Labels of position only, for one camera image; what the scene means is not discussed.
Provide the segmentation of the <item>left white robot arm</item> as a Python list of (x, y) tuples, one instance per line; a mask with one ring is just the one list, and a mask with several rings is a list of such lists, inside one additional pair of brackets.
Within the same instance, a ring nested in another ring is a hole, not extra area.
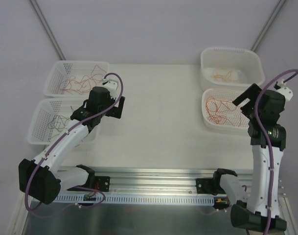
[(94, 87), (88, 99), (77, 108), (64, 131), (55, 142), (32, 160), (19, 164), (19, 188), (25, 197), (33, 197), (42, 204), (52, 203), (67, 189), (95, 189), (95, 171), (79, 164), (59, 173), (61, 163), (80, 142), (96, 128), (104, 116), (120, 119), (125, 97), (113, 96), (113, 90)]

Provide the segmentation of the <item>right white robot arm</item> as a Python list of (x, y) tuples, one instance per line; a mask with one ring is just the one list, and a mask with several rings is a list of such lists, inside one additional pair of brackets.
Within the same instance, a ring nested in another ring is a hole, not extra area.
[(286, 130), (277, 121), (284, 111), (285, 96), (252, 84), (233, 104), (237, 106), (246, 99), (248, 102), (241, 111), (249, 119), (253, 155), (251, 191), (245, 191), (235, 171), (222, 168), (213, 174), (212, 189), (227, 195), (233, 227), (265, 235), (283, 232), (287, 222), (279, 215), (277, 191)]

